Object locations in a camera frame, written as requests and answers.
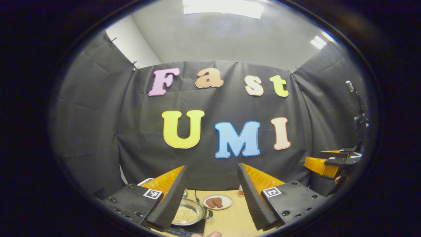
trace human hand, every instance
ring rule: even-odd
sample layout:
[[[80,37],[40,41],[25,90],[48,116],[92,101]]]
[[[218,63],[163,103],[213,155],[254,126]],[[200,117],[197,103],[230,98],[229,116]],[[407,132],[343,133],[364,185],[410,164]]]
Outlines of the human hand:
[[[203,236],[201,236],[199,234],[193,234],[192,237],[203,237]],[[210,233],[208,235],[208,237],[222,237],[222,233],[221,232],[214,231],[214,232]]]

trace white plate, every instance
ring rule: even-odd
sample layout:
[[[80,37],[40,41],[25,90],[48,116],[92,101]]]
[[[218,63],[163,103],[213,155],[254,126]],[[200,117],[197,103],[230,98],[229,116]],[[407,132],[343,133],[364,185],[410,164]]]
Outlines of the white plate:
[[[209,207],[209,206],[206,204],[206,200],[208,200],[209,198],[214,198],[214,197],[220,197],[220,198],[222,199],[222,206],[223,206],[223,207],[221,207],[221,208],[213,207],[213,208],[212,208],[212,207]],[[212,194],[212,195],[206,196],[206,197],[205,197],[205,198],[203,198],[203,200],[202,200],[202,204],[203,204],[205,207],[207,207],[207,208],[209,208],[209,209],[212,209],[212,210],[223,210],[223,209],[225,209],[225,208],[229,208],[229,207],[231,207],[232,203],[233,203],[232,198],[231,198],[230,196],[227,196],[227,195],[224,195],[224,194]]]

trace pot handle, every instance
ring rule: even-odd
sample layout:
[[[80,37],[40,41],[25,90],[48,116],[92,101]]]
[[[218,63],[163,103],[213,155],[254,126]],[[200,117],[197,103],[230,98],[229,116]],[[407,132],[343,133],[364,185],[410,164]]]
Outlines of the pot handle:
[[[209,216],[208,216],[208,217],[206,217],[206,219],[210,219],[210,218],[212,218],[212,216],[213,216],[213,211],[208,210],[208,212],[209,212]]]

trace white wall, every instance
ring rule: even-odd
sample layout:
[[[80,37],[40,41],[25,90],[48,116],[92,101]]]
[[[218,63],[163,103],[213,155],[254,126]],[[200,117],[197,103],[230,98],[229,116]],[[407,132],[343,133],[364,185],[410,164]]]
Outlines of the white wall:
[[[111,40],[117,37],[113,43],[127,59],[131,62],[137,61],[135,66],[142,68],[161,64],[155,52],[140,33],[131,15],[121,19],[105,31]]]

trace yellow letter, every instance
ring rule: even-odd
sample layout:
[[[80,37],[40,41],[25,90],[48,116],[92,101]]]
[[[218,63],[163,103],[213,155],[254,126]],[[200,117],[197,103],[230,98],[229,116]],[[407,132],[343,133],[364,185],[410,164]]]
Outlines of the yellow letter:
[[[190,110],[187,112],[187,117],[190,118],[190,136],[188,138],[179,138],[177,134],[177,126],[180,111],[165,111],[162,113],[164,118],[164,140],[174,147],[187,149],[194,147],[200,140],[200,118],[205,115],[201,110]]]
[[[282,150],[291,146],[287,137],[287,122],[287,118],[274,118],[270,121],[275,126],[276,144],[273,146],[275,150]]]
[[[248,75],[244,78],[244,81],[246,84],[245,90],[249,95],[263,95],[263,87],[260,85],[262,81],[260,78]]]
[[[216,68],[206,68],[197,73],[199,78],[196,80],[196,86],[199,88],[220,87],[224,84],[221,79],[221,72]]]
[[[287,97],[288,91],[284,90],[284,86],[287,84],[287,81],[281,79],[279,75],[273,76],[269,79],[271,82],[273,82],[273,86],[275,87],[275,92],[277,95],[281,97]]]

